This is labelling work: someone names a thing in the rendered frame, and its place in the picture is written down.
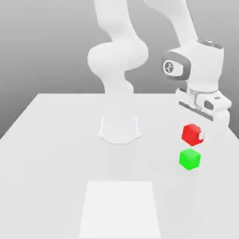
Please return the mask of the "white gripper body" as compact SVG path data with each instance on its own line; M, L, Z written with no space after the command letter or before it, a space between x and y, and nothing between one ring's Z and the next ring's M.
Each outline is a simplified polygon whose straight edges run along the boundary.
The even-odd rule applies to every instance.
M179 105L200 115L201 129L206 138L216 138L226 133L231 101L220 91L197 92L191 89L177 89Z

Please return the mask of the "small red cube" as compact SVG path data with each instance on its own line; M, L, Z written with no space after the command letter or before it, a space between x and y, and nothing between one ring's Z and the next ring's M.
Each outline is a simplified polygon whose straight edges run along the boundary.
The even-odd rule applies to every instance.
M204 141L204 138L199 138L201 131L201 128L195 124L185 125L182 132L182 140L190 146L198 145Z

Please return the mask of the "small green cube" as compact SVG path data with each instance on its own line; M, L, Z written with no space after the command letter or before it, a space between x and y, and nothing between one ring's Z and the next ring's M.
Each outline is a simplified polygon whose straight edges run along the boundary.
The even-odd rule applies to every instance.
M189 148L180 152L179 163L187 170L197 168L200 164L201 154Z

